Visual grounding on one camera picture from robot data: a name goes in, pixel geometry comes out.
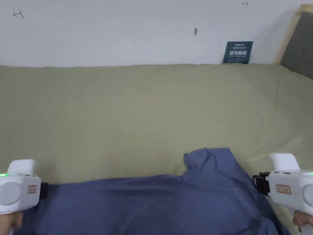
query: bed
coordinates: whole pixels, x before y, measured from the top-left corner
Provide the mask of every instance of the bed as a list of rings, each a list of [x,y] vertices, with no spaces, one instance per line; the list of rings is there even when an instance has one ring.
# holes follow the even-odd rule
[[[280,65],[0,67],[1,171],[32,158],[50,183],[180,175],[229,147],[249,175],[291,152],[313,169],[313,80]],[[289,214],[273,205],[294,231]]]

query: wrinkled fabric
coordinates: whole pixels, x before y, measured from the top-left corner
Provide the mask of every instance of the wrinkled fabric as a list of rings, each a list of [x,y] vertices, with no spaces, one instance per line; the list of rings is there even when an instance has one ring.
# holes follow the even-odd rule
[[[228,148],[184,163],[181,176],[50,185],[16,234],[290,234]]]

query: dark blue sign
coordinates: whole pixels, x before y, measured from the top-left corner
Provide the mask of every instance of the dark blue sign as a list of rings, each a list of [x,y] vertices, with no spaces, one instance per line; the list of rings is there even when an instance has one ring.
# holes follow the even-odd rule
[[[223,63],[249,63],[253,42],[228,42]]]

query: finger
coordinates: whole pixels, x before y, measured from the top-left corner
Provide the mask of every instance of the finger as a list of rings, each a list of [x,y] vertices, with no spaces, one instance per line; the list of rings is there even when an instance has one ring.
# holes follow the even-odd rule
[[[18,212],[16,214],[16,226],[17,228],[21,228],[23,223],[23,212]]]
[[[301,220],[301,218],[296,218],[296,217],[294,217],[294,219],[292,220],[292,223],[294,224],[294,225],[297,225],[297,226],[303,226],[304,225],[304,223],[302,222],[302,220]]]

